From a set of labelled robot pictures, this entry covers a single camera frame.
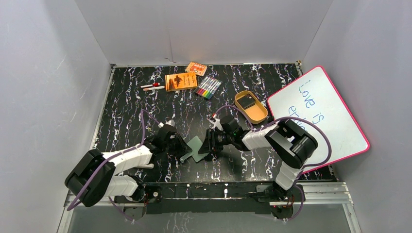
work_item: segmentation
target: white marker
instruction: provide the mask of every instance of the white marker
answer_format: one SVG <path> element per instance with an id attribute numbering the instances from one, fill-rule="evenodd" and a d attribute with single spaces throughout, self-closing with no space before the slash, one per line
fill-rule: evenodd
<path id="1" fill-rule="evenodd" d="M 152 86 L 160 86 L 160 83 L 154 83 L 154 84 L 150 84 L 150 85 L 144 85 L 144 86 L 140 86 L 140 88 L 146 88 L 146 87 L 152 87 Z"/>
<path id="2" fill-rule="evenodd" d="M 165 86 L 157 86 L 157 87 L 150 87 L 150 88 L 144 88 L 143 91 L 150 91 L 150 90 L 157 90 L 157 89 L 164 89 Z"/>

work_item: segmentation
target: tan tray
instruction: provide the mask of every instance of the tan tray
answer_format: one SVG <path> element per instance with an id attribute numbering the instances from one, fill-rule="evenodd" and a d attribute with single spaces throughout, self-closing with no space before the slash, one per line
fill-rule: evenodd
<path id="1" fill-rule="evenodd" d="M 241 107 L 238 103 L 238 99 L 242 98 L 245 95 L 251 95 L 255 99 L 255 105 L 247 108 L 246 110 Z M 250 91 L 241 91 L 237 95 L 235 95 L 235 105 L 241 111 L 243 111 L 247 117 L 249 118 L 252 124 L 259 124 L 261 123 L 267 116 L 268 110 L 263 106 L 260 101 L 256 98 L 256 96 Z"/>

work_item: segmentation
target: colored marker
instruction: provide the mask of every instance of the colored marker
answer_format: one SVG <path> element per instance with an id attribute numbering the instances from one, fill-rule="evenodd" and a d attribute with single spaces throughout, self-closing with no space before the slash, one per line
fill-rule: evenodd
<path id="1" fill-rule="evenodd" d="M 206 85 L 202 88 L 202 90 L 199 92 L 199 94 L 202 96 L 203 93 L 206 92 L 206 90 L 212 85 L 213 79 L 210 78 L 210 80 L 207 81 Z"/>
<path id="2" fill-rule="evenodd" d="M 206 76 L 206 78 L 203 79 L 203 81 L 200 83 L 200 85 L 196 88 L 194 92 L 198 93 L 200 89 L 206 84 L 207 80 L 209 79 L 210 79 L 209 76 Z"/>
<path id="3" fill-rule="evenodd" d="M 140 86 L 140 88 L 146 88 L 146 87 L 156 87 L 156 86 L 160 86 L 160 83 L 154 83 L 154 84 L 150 84 L 150 85 L 144 85 L 144 86 Z"/>
<path id="4" fill-rule="evenodd" d="M 216 79 L 213 79 L 213 81 L 211 82 L 211 84 L 205 88 L 205 91 L 202 93 L 202 96 L 206 97 L 210 91 L 210 89 L 215 85 L 216 83 Z"/>
<path id="5" fill-rule="evenodd" d="M 163 88 L 165 88 L 165 86 L 156 86 L 156 87 L 144 88 L 143 91 L 158 90 L 158 89 L 163 89 Z"/>
<path id="6" fill-rule="evenodd" d="M 215 91 L 216 91 L 217 87 L 219 86 L 219 84 L 220 84 L 219 81 L 217 81 L 213 85 L 213 87 L 210 89 L 209 94 L 206 96 L 206 98 L 210 99 L 213 96 L 213 94 L 215 93 Z"/>
<path id="7" fill-rule="evenodd" d="M 212 90 L 212 95 L 215 94 L 215 92 L 218 90 L 220 84 L 222 84 L 222 82 L 218 81 L 218 83 L 215 85 L 215 87 Z"/>

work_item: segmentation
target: whiteboard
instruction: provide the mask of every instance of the whiteboard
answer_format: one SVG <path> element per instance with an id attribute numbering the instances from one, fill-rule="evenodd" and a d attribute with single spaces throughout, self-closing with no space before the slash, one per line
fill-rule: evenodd
<path id="1" fill-rule="evenodd" d="M 318 66 L 293 81 L 268 99 L 274 118 L 298 117 L 318 126 L 328 137 L 332 146 L 326 166 L 339 160 L 365 152 L 370 144 L 353 118 L 323 67 Z M 316 129 L 306 123 L 295 121 L 318 141 L 318 148 L 306 164 L 322 162 L 327 156 L 327 145 Z M 307 167 L 305 171 L 318 167 Z"/>

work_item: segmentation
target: white wall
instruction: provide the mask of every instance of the white wall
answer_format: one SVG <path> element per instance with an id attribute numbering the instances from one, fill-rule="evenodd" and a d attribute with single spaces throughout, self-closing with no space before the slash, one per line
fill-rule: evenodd
<path id="1" fill-rule="evenodd" d="M 334 0 L 303 60 L 323 65 L 371 142 L 336 164 L 365 233 L 411 232 L 412 1 Z"/>
<path id="2" fill-rule="evenodd" d="M 294 62 L 332 0 L 76 0 L 117 65 Z"/>
<path id="3" fill-rule="evenodd" d="M 73 0 L 0 5 L 0 229 L 56 232 L 110 65 Z"/>

